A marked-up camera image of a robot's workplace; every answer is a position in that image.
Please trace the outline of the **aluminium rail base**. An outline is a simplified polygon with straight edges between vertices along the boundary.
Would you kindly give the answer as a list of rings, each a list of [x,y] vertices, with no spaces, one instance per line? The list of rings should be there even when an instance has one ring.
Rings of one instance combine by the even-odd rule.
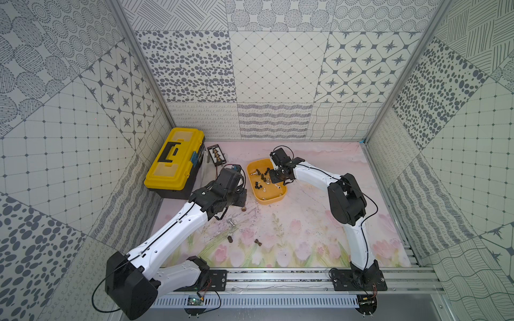
[[[426,267],[384,268],[369,286],[358,286],[350,274],[348,269],[329,268],[212,270],[211,275],[221,277],[213,290],[175,290],[156,299],[149,310],[179,309],[197,317],[237,308],[339,308],[373,316],[385,296],[416,298],[444,292],[435,272]]]

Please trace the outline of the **black chess picture card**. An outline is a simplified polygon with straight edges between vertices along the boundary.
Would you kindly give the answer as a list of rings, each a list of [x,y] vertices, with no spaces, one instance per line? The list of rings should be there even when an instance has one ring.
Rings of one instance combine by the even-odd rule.
[[[226,157],[218,144],[208,147],[207,151],[215,167],[219,167],[220,165],[224,165],[227,163]]]

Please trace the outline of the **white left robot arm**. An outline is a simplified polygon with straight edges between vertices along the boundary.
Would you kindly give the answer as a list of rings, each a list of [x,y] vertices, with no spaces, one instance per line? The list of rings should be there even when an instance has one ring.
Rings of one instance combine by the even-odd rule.
[[[230,207],[244,207],[245,184],[241,166],[223,168],[216,180],[194,191],[158,232],[127,254],[117,251],[108,258],[101,284],[129,320],[141,317],[162,295],[186,288],[199,292],[208,287],[210,267],[198,256],[170,268],[162,265],[207,222],[222,220]]]

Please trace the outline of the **yellow black toolbox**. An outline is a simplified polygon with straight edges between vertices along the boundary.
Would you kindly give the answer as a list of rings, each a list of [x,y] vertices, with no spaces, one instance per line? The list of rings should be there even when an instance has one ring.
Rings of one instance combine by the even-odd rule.
[[[171,130],[144,185],[165,199],[188,199],[202,165],[205,134],[195,128]]]

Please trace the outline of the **yellow plastic storage tray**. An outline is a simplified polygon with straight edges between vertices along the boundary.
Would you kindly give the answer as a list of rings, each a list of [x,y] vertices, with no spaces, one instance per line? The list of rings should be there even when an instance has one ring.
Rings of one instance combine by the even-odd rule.
[[[270,182],[269,171],[273,169],[270,159],[256,160],[248,164],[247,174],[251,190],[261,205],[270,205],[285,198],[287,188],[282,184]],[[251,176],[255,170],[261,172],[260,176]]]

